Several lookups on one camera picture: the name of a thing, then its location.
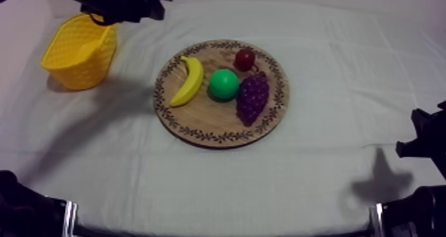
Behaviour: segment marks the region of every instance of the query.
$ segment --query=plastic fruit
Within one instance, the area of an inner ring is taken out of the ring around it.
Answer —
[[[238,77],[228,69],[216,70],[209,81],[209,92],[213,98],[229,100],[238,92]]]
[[[237,116],[245,126],[251,126],[268,102],[269,86],[265,72],[247,77],[240,84],[237,96]]]
[[[173,96],[170,106],[177,107],[189,103],[203,82],[204,70],[203,65],[197,58],[181,56],[181,60],[186,62],[188,76],[186,82],[181,86],[180,90]]]
[[[256,60],[256,55],[250,49],[239,50],[236,54],[236,59],[234,61],[234,66],[240,72],[247,72],[252,69],[254,61]]]

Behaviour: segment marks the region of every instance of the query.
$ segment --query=wooden plate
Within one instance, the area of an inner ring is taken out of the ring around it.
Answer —
[[[269,84],[268,103],[250,127],[236,116],[235,100],[218,103],[207,94],[210,76],[217,69],[233,70],[240,81],[253,74],[234,68],[235,55],[241,48],[249,48],[256,54],[256,65],[266,73]],[[187,78],[180,56],[198,58],[204,67],[204,80],[192,101],[170,108],[169,102]],[[172,134],[201,147],[231,148],[260,139],[281,121],[288,107],[289,85],[279,63],[266,51],[236,40],[211,40],[194,44],[172,57],[158,75],[154,97],[155,111]]]

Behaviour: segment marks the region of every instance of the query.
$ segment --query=plastic basket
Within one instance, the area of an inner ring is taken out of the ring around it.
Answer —
[[[116,25],[102,27],[89,15],[76,15],[59,27],[41,65],[68,89],[89,89],[107,76],[116,44]]]

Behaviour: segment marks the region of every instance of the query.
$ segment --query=purple grapes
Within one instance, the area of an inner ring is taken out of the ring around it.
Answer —
[[[245,126],[251,126],[268,102],[269,86],[265,72],[245,78],[237,95],[237,116]]]

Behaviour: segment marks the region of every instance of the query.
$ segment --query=table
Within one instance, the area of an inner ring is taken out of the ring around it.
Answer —
[[[83,224],[137,233],[251,236],[354,230],[368,206],[444,184],[399,159],[412,109],[446,98],[446,36],[368,13],[261,1],[175,5],[122,24],[108,79],[67,92],[36,47],[0,118],[0,168],[80,205]],[[164,63],[210,39],[252,43],[287,73],[290,106],[261,141],[227,151],[174,138],[153,113]]]

